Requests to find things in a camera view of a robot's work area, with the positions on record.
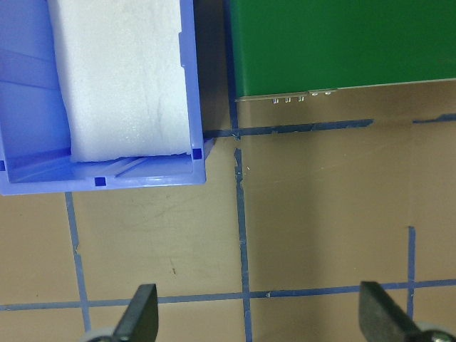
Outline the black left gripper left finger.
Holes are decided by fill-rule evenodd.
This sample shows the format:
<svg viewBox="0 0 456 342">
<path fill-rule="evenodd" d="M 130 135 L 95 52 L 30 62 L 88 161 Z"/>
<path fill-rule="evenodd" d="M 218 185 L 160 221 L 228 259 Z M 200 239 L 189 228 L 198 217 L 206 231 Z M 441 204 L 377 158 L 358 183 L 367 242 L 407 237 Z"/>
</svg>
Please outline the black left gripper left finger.
<svg viewBox="0 0 456 342">
<path fill-rule="evenodd" d="M 111 341 L 154 342 L 158 329 L 156 285 L 142 284 L 135 292 L 110 339 Z"/>
</svg>

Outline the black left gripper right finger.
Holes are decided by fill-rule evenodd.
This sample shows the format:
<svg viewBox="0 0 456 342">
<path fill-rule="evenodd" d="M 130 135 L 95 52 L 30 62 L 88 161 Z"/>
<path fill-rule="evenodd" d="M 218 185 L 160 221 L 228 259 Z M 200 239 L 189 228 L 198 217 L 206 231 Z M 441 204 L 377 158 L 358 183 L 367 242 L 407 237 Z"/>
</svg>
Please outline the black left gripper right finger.
<svg viewBox="0 0 456 342">
<path fill-rule="evenodd" d="M 422 331 L 384 288 L 362 281 L 359 291 L 358 324 L 366 341 L 417 341 Z"/>
</svg>

